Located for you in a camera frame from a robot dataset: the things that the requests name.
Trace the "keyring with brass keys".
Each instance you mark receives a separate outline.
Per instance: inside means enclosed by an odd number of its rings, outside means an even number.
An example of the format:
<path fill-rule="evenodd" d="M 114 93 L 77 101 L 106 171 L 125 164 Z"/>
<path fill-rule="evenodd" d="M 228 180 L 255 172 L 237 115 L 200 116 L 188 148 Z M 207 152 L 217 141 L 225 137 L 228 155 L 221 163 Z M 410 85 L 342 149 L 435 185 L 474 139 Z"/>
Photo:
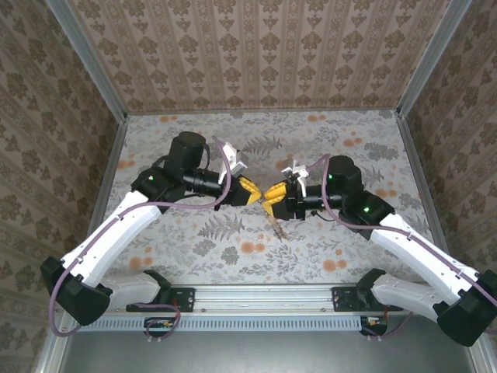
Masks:
<path fill-rule="evenodd" d="M 273 197 L 273 198 L 270 198 L 268 200 L 265 199 L 262 202 L 262 208 L 266 213 L 266 219 L 269 221 L 269 223 L 273 229 L 274 235 L 281 242 L 283 240 L 287 239 L 287 234 L 283 230 L 283 228 L 280 225 L 280 223 L 278 222 L 278 220 L 275 218 L 275 216 L 274 216 L 275 213 L 273 212 L 273 207 L 275 207 L 276 204 L 281 202 L 282 200 L 283 200 L 283 196 L 280 196 L 280 197 Z"/>

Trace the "grey metal sheet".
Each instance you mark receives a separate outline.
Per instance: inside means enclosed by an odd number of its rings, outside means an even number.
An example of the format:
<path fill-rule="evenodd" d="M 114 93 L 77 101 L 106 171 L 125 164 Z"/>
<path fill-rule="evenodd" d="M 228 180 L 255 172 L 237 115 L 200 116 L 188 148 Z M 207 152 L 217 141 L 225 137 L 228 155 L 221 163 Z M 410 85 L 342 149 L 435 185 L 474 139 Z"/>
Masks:
<path fill-rule="evenodd" d="M 464 347 L 409 328 L 381 342 L 358 333 L 81 333 L 60 373 L 475 373 Z"/>

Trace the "black connector board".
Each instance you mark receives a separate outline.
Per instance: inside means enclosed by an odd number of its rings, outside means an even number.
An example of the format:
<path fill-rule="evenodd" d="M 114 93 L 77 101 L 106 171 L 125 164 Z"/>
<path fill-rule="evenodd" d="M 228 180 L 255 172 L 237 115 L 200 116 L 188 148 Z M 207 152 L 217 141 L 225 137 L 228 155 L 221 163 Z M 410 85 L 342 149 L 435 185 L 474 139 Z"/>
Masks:
<path fill-rule="evenodd" d="M 383 336 L 388 330 L 388 319 L 385 316 L 361 316 L 360 333 L 364 336 Z"/>
<path fill-rule="evenodd" d="M 163 339 L 176 324 L 176 317 L 146 318 L 144 334 L 152 339 Z"/>

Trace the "aluminium table side rail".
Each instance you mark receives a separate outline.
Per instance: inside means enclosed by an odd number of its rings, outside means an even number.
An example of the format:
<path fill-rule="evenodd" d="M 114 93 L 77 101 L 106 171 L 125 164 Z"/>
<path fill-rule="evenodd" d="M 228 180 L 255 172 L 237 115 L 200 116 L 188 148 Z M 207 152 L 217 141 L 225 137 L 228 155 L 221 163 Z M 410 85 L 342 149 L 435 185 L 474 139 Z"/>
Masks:
<path fill-rule="evenodd" d="M 426 220 L 429 225 L 434 243 L 445 253 L 449 253 L 447 241 L 436 213 L 433 199 L 429 192 L 429 186 L 426 182 L 422 164 L 419 161 L 415 143 L 412 139 L 407 120 L 402 117 L 396 110 L 394 111 L 398 129 L 403 140 L 406 154 L 412 168 L 419 196 L 426 214 Z M 492 342 L 489 335 L 481 336 L 477 342 L 469 348 L 471 362 L 474 365 L 476 373 L 497 373 L 497 357 L 494 354 Z"/>
<path fill-rule="evenodd" d="M 86 236 L 89 237 L 104 221 L 106 207 L 108 204 L 110 192 L 112 190 L 113 180 L 116 174 L 117 165 L 123 148 L 123 143 L 127 133 L 127 115 L 117 125 L 116 137 L 109 154 L 106 171 L 102 178 L 96 205 L 93 210 L 92 219 Z M 71 325 L 72 318 L 65 310 L 57 314 L 55 307 L 55 297 L 51 295 L 48 306 L 49 330 L 43 343 L 39 360 L 33 373 L 58 373 L 64 350 L 68 338 L 66 336 L 58 337 L 59 333 L 68 333 L 69 336 L 76 333 L 76 329 L 67 331 L 67 326 Z"/>

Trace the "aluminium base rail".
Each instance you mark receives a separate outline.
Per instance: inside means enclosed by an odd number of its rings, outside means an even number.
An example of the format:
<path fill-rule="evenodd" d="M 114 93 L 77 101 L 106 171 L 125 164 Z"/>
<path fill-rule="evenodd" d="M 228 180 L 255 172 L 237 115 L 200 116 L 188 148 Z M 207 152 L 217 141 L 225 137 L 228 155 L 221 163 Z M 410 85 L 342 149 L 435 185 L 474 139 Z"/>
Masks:
<path fill-rule="evenodd" d="M 186 316 L 332 315 L 338 284 L 192 284 Z"/>

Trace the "aluminium frame post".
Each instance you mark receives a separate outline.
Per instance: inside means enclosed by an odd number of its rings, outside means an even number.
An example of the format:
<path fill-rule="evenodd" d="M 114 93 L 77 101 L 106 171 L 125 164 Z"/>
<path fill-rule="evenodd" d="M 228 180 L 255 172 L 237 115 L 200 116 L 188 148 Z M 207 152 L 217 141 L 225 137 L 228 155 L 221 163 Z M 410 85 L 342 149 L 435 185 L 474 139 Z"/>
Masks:
<path fill-rule="evenodd" d="M 450 0 L 399 100 L 397 112 L 400 117 L 406 118 L 413 108 L 471 3 L 472 0 Z"/>
<path fill-rule="evenodd" d="M 122 125 L 126 121 L 127 110 L 99 61 L 90 39 L 86 36 L 75 13 L 71 10 L 68 0 L 45 1 L 68 37 L 70 44 L 85 66 L 116 122 Z"/>

